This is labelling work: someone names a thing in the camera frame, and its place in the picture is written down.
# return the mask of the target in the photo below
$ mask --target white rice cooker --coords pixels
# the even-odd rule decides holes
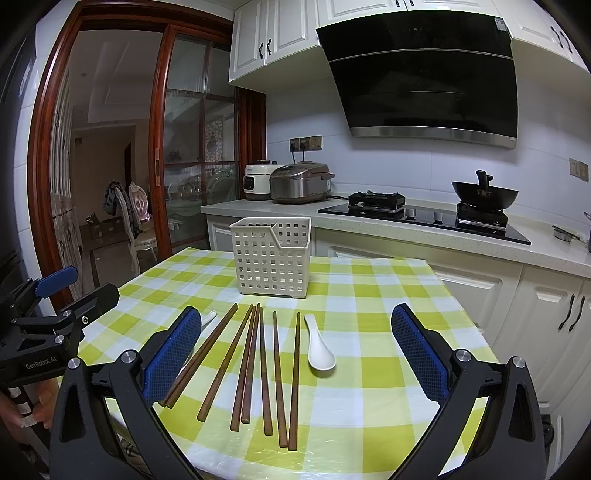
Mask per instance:
[[[242,180],[242,188],[244,188],[246,198],[248,200],[271,200],[269,177],[271,177],[271,173],[282,166],[276,163],[247,165]]]

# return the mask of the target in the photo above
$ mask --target white tile wall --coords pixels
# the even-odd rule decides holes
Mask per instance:
[[[591,163],[591,109],[518,79],[519,135],[515,150],[436,140],[353,138],[332,79],[267,95],[267,158],[290,163],[288,140],[323,135],[323,149],[306,160],[328,164],[333,190],[372,189],[418,199],[457,203],[452,181],[519,190],[508,210],[589,234],[583,211],[591,187],[569,174],[569,158]]]
[[[14,157],[14,204],[17,217],[18,237],[21,244],[21,254],[27,269],[27,275],[31,278],[41,276],[33,235],[31,233],[31,222],[28,215],[27,202],[27,152],[31,118],[33,115],[33,104],[37,96],[37,90],[43,70],[46,67],[48,56],[56,42],[57,36],[77,0],[61,0],[45,17],[39,20],[35,29],[35,49],[37,58],[27,82],[27,88],[23,96],[21,113],[18,118],[17,139]],[[168,3],[184,5],[185,7],[196,8],[209,12],[229,20],[234,19],[234,12],[221,5],[216,5],[204,0],[164,0]],[[43,315],[53,315],[54,310],[49,300],[40,303]]]

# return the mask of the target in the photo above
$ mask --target green checkered tablecloth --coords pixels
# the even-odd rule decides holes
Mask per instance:
[[[211,333],[237,302],[239,310],[176,406],[154,406],[191,463],[224,479],[387,479],[419,440],[438,405],[428,400],[390,330],[390,315],[406,302],[423,325],[439,331],[456,348],[483,361],[496,361],[486,341],[457,300],[424,260],[310,258],[307,297],[244,296],[236,288],[233,254],[191,248],[174,255],[120,288],[116,308],[85,329],[80,356],[88,363],[113,361],[126,349],[139,350],[152,333],[172,324],[186,305],[217,319]],[[267,368],[276,420],[272,311],[280,327],[281,369],[289,419],[296,312],[314,313],[337,367],[317,376],[307,362],[309,336],[302,320],[298,451],[278,447],[263,434],[258,349],[252,419],[240,432],[230,417],[246,333],[205,423],[197,412],[251,303],[265,307]],[[485,406],[479,399],[446,469],[461,464]],[[113,404],[112,413],[120,414]]]

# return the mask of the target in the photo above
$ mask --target chopstick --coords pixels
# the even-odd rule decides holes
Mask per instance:
[[[261,314],[261,304],[256,304],[255,327],[248,344],[248,365],[246,366],[246,380],[244,383],[244,396],[242,397],[242,414],[240,420],[242,423],[251,422],[251,403],[252,403],[252,376],[255,369],[256,335],[259,315]]]
[[[295,322],[294,368],[291,379],[290,438],[288,450],[297,450],[297,410],[298,391],[300,389],[300,312]]]
[[[273,421],[271,418],[271,402],[269,400],[269,382],[267,380],[267,352],[265,351],[265,318],[260,318],[261,337],[261,394],[262,394],[262,421],[266,436],[273,435]]]
[[[201,408],[199,409],[199,413],[197,414],[197,419],[199,421],[205,421],[205,419],[207,418],[207,414],[209,413],[209,410],[212,408],[213,400],[216,398],[217,391],[219,390],[220,385],[222,384],[223,376],[225,375],[226,370],[228,370],[228,365],[230,365],[230,361],[232,360],[232,355],[234,355],[234,352],[236,351],[236,347],[238,345],[238,342],[240,341],[240,337],[242,336],[242,332],[244,331],[244,327],[246,326],[246,323],[248,322],[248,317],[249,317],[251,310],[252,310],[252,305],[248,309],[248,312],[244,316],[244,320],[242,321],[240,328],[236,332],[234,340],[232,341],[232,344],[230,345],[230,348],[228,349],[228,352],[226,353],[226,356],[224,357],[222,364],[220,365],[220,368],[217,371],[216,378],[213,379],[212,386],[209,387],[209,391],[207,392],[207,395],[205,396],[205,400],[203,401],[203,405],[201,405]]]
[[[246,366],[248,365],[248,355],[250,353],[250,342],[252,340],[252,332],[255,326],[256,309],[249,309],[251,314],[251,321],[248,326],[248,335],[246,336],[246,343],[244,344],[244,353],[242,354],[242,363],[240,365],[240,374],[238,375],[238,384],[236,385],[236,396],[234,397],[234,407],[232,409],[232,420],[230,422],[230,430],[238,432],[240,430],[240,413],[242,411],[242,397],[244,396],[244,381],[246,379]]]
[[[173,408],[183,390],[189,384],[189,381],[199,368],[199,366],[203,363],[206,355],[212,349],[213,344],[217,341],[219,336],[222,334],[224,328],[228,325],[234,314],[238,311],[238,304],[235,303],[232,305],[228,313],[224,315],[221,322],[215,327],[212,334],[207,337],[207,339],[203,342],[199,350],[193,355],[189,363],[184,367],[183,371],[180,373],[179,376],[174,380],[173,386],[170,387],[168,394],[166,395],[165,399],[160,402],[160,405],[163,407]]]
[[[277,399],[277,429],[279,447],[287,447],[287,426],[285,425],[285,405],[283,403],[283,382],[281,380],[281,355],[279,354],[279,334],[277,332],[277,312],[273,312],[273,348],[275,353],[275,397]]]

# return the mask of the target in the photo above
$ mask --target electrical outlet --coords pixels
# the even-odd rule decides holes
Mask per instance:
[[[569,170],[570,170],[570,174],[573,177],[577,177],[580,178],[580,170],[579,170],[579,161],[575,160],[574,158],[571,158],[569,160]]]
[[[299,138],[290,138],[290,151],[294,151],[294,152],[300,151],[300,139]]]
[[[589,183],[589,165],[579,162],[579,178]]]
[[[307,152],[322,150],[322,135],[316,135],[315,137],[290,138],[290,151],[301,151],[302,144]]]
[[[310,151],[322,150],[322,135],[310,137]]]

